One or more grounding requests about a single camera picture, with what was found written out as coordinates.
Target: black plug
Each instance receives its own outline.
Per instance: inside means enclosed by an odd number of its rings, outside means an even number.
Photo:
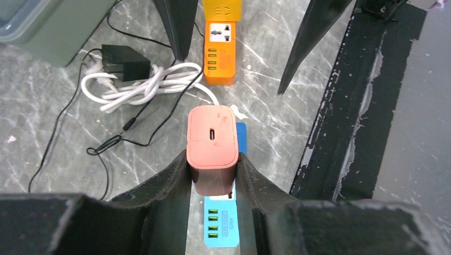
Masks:
[[[151,75],[151,61],[129,46],[102,44],[102,64],[105,72],[123,82],[146,80]]]

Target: marble table surface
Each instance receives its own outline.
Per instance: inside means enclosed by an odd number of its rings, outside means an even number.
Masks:
[[[348,8],[308,55],[283,96],[277,88],[308,0],[244,1],[237,30],[237,76],[230,87],[211,87],[221,104],[237,105],[249,118],[248,157],[266,177],[289,191],[312,128],[324,85],[329,78],[347,22]],[[205,27],[199,3],[196,22]],[[123,30],[168,43],[160,16],[149,0],[123,1],[112,16]],[[154,64],[169,66],[169,49],[129,38],[103,21],[84,50],[101,44],[129,45]],[[76,87],[79,54],[65,68],[52,67],[13,46],[0,45],[0,192],[26,192],[37,170],[55,118]],[[202,39],[193,33],[187,61],[202,62]],[[125,137],[147,141],[168,115],[175,94],[159,95],[144,111],[139,125]],[[175,114],[147,148],[121,143],[103,154],[111,176],[107,198],[133,188],[163,169],[186,147],[187,118],[191,109],[208,104],[201,91],[184,95]],[[122,106],[104,114],[100,105],[80,94],[67,111],[33,192],[83,192],[99,198],[105,189],[105,171],[97,157],[86,154],[117,134],[139,107]],[[187,254],[239,254],[239,249],[208,249],[203,239],[203,198],[191,198]]]

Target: pink power adapter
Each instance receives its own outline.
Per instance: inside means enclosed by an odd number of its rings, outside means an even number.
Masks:
[[[194,108],[188,116],[186,157],[194,187],[202,196],[222,196],[233,190],[238,162],[235,114],[223,105]]]

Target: plastic container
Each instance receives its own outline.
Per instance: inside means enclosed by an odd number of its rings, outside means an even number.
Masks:
[[[66,66],[115,0],[5,0],[0,43],[16,45],[54,66]]]

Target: coiled white cable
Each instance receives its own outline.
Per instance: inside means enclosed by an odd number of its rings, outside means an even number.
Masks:
[[[180,72],[172,74],[173,72],[183,68],[194,68],[197,71]],[[91,100],[103,104],[100,107],[102,112],[111,113],[123,104],[142,105],[150,101],[157,94],[169,94],[182,92],[190,82],[196,78],[202,68],[195,63],[181,63],[174,65],[168,69],[152,65],[153,76],[142,82],[138,81],[131,86],[116,88],[111,79],[118,79],[114,74],[109,73],[88,73],[81,80],[81,90]],[[215,105],[219,105],[218,99],[213,92],[204,85],[199,84],[203,75],[200,75],[191,88],[198,88],[205,92]],[[88,81],[90,79],[97,79],[97,81],[110,90],[103,93],[101,97],[94,96],[89,91]]]

